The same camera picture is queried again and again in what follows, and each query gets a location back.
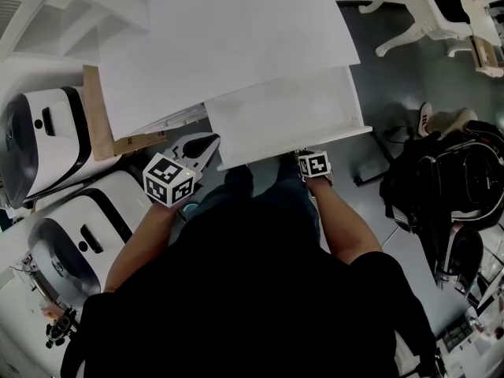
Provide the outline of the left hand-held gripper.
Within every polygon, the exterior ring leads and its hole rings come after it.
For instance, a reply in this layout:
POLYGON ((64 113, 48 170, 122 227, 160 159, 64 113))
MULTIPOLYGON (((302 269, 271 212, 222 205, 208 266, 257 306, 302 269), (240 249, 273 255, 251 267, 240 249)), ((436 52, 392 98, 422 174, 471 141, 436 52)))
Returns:
POLYGON ((172 147, 155 154, 143 170, 145 193, 166 207, 191 196, 220 141, 218 134, 198 132, 183 136, 172 147))

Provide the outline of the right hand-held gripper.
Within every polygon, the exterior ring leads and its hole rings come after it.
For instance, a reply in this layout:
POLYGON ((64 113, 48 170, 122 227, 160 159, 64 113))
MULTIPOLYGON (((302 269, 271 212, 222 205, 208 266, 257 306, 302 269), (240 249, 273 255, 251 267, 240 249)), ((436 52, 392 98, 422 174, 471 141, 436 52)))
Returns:
POLYGON ((332 180, 332 166, 324 150, 296 150, 295 159, 303 180, 323 177, 332 180))

